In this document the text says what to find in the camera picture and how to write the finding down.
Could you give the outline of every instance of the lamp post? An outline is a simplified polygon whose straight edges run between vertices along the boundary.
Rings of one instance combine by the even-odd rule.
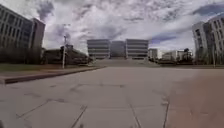
[[[65,68],[65,52],[66,52],[66,44],[67,44],[67,36],[64,36],[65,42],[64,42],[64,49],[63,49],[63,59],[62,59],[62,68]]]
[[[66,26],[70,26],[70,24],[63,24],[63,26],[64,26],[64,29],[67,31]],[[65,68],[65,57],[66,57],[65,54],[66,54],[67,38],[68,38],[68,34],[65,34],[65,36],[64,36],[63,59],[62,59],[62,69]]]

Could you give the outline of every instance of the pavement tile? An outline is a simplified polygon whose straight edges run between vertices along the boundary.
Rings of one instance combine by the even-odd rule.
[[[124,88],[128,102],[133,107],[160,106],[165,101],[163,93],[153,92],[148,87],[138,86]]]
[[[90,108],[129,107],[120,86],[80,85],[76,89],[71,89],[63,99]]]
[[[23,119],[32,128],[71,128],[82,111],[81,106],[50,101]]]
[[[137,128],[132,111],[88,109],[75,128]]]
[[[136,108],[134,111],[141,124],[141,128],[163,128],[166,118],[166,106]]]

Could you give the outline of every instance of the cloudy sky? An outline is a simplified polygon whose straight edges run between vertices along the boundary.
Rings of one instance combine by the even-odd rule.
[[[86,40],[149,39],[161,50],[194,49],[191,26],[224,12],[224,0],[0,0],[46,24],[44,47],[70,44],[86,52]]]

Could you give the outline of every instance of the white building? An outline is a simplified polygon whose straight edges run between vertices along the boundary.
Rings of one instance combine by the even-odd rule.
[[[158,49],[150,48],[148,51],[148,57],[153,60],[158,59]]]
[[[148,59],[148,40],[127,39],[127,59]]]
[[[224,14],[218,15],[208,21],[212,27],[211,36],[213,38],[214,53],[217,63],[223,63],[224,53]]]
[[[41,21],[26,19],[0,4],[0,61],[39,61],[44,29]]]
[[[126,58],[126,44],[124,41],[112,41],[110,44],[111,58]]]
[[[94,59],[110,58],[110,41],[107,39],[87,40],[89,56]]]
[[[199,22],[192,27],[196,59],[213,63],[213,56],[217,63],[223,63],[224,53],[224,14],[220,14],[208,22]]]

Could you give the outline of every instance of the pavement crack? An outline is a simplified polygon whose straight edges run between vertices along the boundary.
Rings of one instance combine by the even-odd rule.
[[[75,122],[72,124],[72,127],[71,127],[71,128],[75,128],[75,126],[76,126],[77,123],[79,122],[80,118],[82,117],[82,115],[84,114],[84,112],[86,111],[86,109],[87,109],[87,106],[82,106],[82,107],[81,107],[82,112],[81,112],[81,114],[79,115],[79,117],[75,120]]]
[[[44,102],[43,104],[41,104],[41,105],[39,105],[39,106],[37,106],[37,107],[31,109],[31,110],[29,110],[28,112],[23,113],[22,115],[19,115],[19,116],[17,117],[17,119],[22,118],[22,117],[24,117],[25,115],[27,115],[27,114],[29,114],[29,113],[31,113],[31,112],[33,112],[33,111],[35,111],[35,110],[41,108],[42,106],[46,105],[48,102],[49,102],[49,100],[47,100],[47,101]]]
[[[132,114],[133,114],[133,116],[134,116],[134,118],[135,118],[135,121],[136,121],[136,123],[137,123],[137,127],[138,127],[138,128],[142,128],[141,123],[140,123],[140,121],[139,121],[139,119],[138,119],[138,117],[137,117],[137,115],[136,115],[136,113],[135,113],[134,107],[132,106],[131,101],[129,100],[128,96],[127,96],[126,93],[124,92],[124,87],[121,87],[121,89],[123,90],[123,94],[124,94],[124,96],[125,96],[125,99],[126,99],[127,104],[128,104],[129,107],[131,108]]]
[[[170,106],[170,101],[167,101],[167,106],[166,106],[166,113],[165,113],[165,119],[163,123],[163,128],[166,128],[166,122],[167,122],[167,117],[168,117],[168,112],[169,112],[169,106]]]

